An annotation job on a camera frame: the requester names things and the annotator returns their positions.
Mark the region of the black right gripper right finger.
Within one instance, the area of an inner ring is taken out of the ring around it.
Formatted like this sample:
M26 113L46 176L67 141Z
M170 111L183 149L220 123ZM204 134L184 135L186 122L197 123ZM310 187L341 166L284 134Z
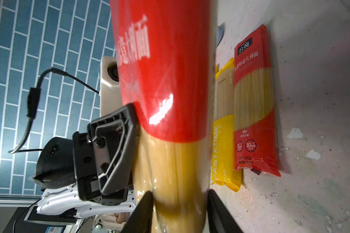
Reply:
M243 233L213 189L208 191L207 214L210 233Z

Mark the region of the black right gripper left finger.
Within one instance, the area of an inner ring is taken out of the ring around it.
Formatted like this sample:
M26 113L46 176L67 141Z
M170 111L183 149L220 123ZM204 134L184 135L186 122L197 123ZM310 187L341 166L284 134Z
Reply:
M121 233L151 233L153 208L153 194L146 191Z

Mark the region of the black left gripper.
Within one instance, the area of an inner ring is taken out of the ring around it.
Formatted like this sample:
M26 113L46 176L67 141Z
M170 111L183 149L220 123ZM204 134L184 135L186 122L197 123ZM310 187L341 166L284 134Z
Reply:
M127 201L138 130L135 106L129 103L93 120L88 134L54 137L41 151L32 180L44 189L75 184L82 201L120 205Z

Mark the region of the red spaghetti bag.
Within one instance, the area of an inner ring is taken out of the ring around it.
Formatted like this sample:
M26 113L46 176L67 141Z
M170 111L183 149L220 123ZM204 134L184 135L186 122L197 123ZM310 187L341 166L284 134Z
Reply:
M270 36L265 25L234 50L234 168L280 177Z
M139 121L137 203L155 233L204 230L212 156L216 1L111 1L122 101Z

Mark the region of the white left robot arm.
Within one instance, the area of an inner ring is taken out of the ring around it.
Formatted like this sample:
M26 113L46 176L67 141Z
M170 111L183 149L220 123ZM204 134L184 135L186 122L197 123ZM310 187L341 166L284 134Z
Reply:
M122 103L115 57L101 59L99 95L100 116L84 133L54 137L42 149L33 181L44 192L25 221L62 226L134 211L131 168L139 123L134 105Z

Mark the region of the yellow Pastatime bag left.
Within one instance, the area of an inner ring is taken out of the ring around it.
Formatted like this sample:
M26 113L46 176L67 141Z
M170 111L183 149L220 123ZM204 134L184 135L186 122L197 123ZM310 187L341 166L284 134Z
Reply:
M234 58L215 75L212 183L238 192L242 172L234 169Z

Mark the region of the blue glasses case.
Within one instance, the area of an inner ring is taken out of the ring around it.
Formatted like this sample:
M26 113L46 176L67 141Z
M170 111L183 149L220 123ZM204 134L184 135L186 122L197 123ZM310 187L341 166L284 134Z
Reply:
M218 25L217 27L217 36L216 36L216 46L218 47L220 42L223 39L225 31L225 23L223 22L221 25Z

